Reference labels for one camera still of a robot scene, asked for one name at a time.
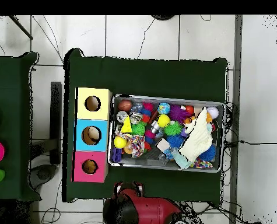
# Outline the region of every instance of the hole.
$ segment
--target hole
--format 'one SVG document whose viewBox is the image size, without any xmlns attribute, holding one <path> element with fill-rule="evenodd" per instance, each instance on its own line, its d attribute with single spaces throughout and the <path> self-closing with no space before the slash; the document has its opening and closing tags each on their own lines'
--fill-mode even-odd
<svg viewBox="0 0 277 224">
<path fill-rule="evenodd" d="M 89 96 L 85 100 L 85 108 L 89 111 L 98 111 L 101 107 L 101 101 L 97 96 Z"/>
<path fill-rule="evenodd" d="M 97 145 L 101 140 L 101 131 L 95 126 L 88 126 L 82 131 L 82 141 L 87 145 Z"/>
<path fill-rule="evenodd" d="M 98 169 L 97 163 L 94 160 L 86 160 L 82 164 L 82 170 L 87 174 L 94 174 Z"/>
</svg>

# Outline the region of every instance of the gray bin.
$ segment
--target gray bin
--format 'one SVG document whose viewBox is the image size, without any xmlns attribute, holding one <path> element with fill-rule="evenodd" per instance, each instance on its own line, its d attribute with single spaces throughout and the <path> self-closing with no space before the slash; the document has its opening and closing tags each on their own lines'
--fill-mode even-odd
<svg viewBox="0 0 277 224">
<path fill-rule="evenodd" d="M 158 105 L 162 102 L 166 102 L 168 104 L 176 104 L 176 105 L 190 105 L 194 107 L 216 107 L 219 111 L 218 117 L 214 120 L 214 123 L 217 123 L 216 131 L 213 132 L 213 143 L 216 144 L 216 156 L 215 160 L 211 162 L 213 164 L 213 168 L 211 169 L 196 169 L 196 168 L 187 168 L 182 171 L 192 171 L 192 172 L 205 172 L 205 173 L 217 173 L 222 168 L 223 162 L 223 141 L 225 135 L 225 117 L 226 117 L 226 106 L 223 103 L 212 102 L 212 101 L 197 101 L 197 100 L 180 100 L 180 99 L 169 99 L 169 98 L 158 98 L 158 97 L 147 97 L 147 96 L 134 96 L 129 95 L 125 96 L 122 94 L 116 94 L 112 98 L 111 102 L 111 121 L 110 121 L 110 134 L 108 139 L 108 162 L 112 166 L 125 166 L 125 167 L 143 167 L 148 169 L 165 169 L 165 170 L 180 170 L 180 167 L 177 165 L 175 161 L 168 161 L 167 163 L 159 160 L 159 155 L 162 153 L 155 145 L 156 141 L 153 145 L 151 145 L 152 150 L 147 151 L 142 156 L 134 159 L 131 158 L 131 155 L 127 155 L 126 153 L 122 155 L 122 159 L 119 163 L 114 163 L 112 160 L 113 155 L 113 140 L 114 140 L 114 130 L 117 126 L 117 121 L 115 119 L 115 115 L 118 111 L 118 104 L 122 100 L 130 100 L 134 102 L 150 102 L 154 104 L 154 109 L 158 107 Z M 146 130 L 150 129 L 150 124 L 146 126 Z"/>
</svg>

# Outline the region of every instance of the tennis ball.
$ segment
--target tennis ball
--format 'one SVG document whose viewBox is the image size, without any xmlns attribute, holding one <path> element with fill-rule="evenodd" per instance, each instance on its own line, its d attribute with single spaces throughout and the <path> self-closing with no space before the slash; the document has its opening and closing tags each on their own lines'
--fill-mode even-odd
<svg viewBox="0 0 277 224">
<path fill-rule="evenodd" d="M 127 140 L 120 136 L 116 136 L 113 140 L 113 144 L 117 149 L 122 149 L 123 147 L 126 146 Z"/>
<path fill-rule="evenodd" d="M 169 116 L 167 116 L 166 114 L 161 114 L 160 117 L 158 118 L 158 125 L 161 128 L 167 127 L 169 123 L 170 123 L 170 119 L 169 119 Z"/>
</svg>

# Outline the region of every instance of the green tablecloth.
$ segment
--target green tablecloth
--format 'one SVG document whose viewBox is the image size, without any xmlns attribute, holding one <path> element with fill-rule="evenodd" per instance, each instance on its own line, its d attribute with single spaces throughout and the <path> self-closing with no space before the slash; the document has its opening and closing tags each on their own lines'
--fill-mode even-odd
<svg viewBox="0 0 277 224">
<path fill-rule="evenodd" d="M 109 198 L 114 183 L 138 181 L 146 197 L 175 201 L 210 201 L 219 205 L 220 172 L 200 173 L 109 167 L 104 183 L 71 182 L 75 87 L 104 88 L 113 94 L 225 101 L 227 61 L 157 61 L 82 57 L 79 49 L 65 56 L 63 198 Z"/>
<path fill-rule="evenodd" d="M 0 199 L 39 200 L 28 184 L 30 157 L 30 68 L 37 53 L 19 58 L 0 57 L 0 142 L 5 156 L 0 169 L 6 176 L 0 182 Z"/>
</svg>

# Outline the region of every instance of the yellow toy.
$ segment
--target yellow toy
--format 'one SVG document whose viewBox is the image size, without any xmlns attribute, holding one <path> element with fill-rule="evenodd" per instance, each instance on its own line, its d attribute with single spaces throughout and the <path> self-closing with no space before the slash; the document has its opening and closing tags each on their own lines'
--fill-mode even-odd
<svg viewBox="0 0 277 224">
<path fill-rule="evenodd" d="M 166 114 L 161 114 L 160 117 L 158 118 L 157 123 L 161 128 L 167 127 L 168 124 L 170 123 L 169 116 L 167 116 Z"/>
<path fill-rule="evenodd" d="M 113 144 L 117 149 L 122 149 L 126 146 L 127 140 L 120 136 L 116 136 L 113 140 Z"/>
<path fill-rule="evenodd" d="M 124 121 L 124 124 L 122 125 L 121 133 L 131 133 L 131 132 L 132 132 L 132 128 L 130 123 L 130 117 L 127 116 Z"/>
</svg>

